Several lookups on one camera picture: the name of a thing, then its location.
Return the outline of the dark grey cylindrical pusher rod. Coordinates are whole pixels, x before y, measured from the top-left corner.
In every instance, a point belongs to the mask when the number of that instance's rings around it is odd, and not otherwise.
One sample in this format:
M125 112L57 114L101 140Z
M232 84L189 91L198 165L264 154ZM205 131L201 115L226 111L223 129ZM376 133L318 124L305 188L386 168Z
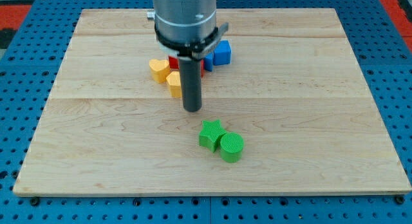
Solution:
M201 62L178 59L183 108L196 112L201 108Z

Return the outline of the black clamp ring mount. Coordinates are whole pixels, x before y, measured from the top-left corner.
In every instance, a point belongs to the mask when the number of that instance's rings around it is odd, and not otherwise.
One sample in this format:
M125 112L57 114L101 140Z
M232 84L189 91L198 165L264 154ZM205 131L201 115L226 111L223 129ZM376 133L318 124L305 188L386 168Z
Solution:
M160 33L157 25L154 26L154 30L160 49L167 55L200 61L218 46L222 36L229 30L229 23L223 23L219 28L215 27L207 37L194 41L172 41Z

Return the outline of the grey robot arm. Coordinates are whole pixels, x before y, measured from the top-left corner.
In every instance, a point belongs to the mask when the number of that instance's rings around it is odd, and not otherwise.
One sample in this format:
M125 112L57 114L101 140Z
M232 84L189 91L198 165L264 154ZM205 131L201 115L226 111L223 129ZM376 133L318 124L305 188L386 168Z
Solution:
M183 108L202 106L201 60L212 53L229 29L216 24L216 0L152 0L156 40L161 50L178 59Z

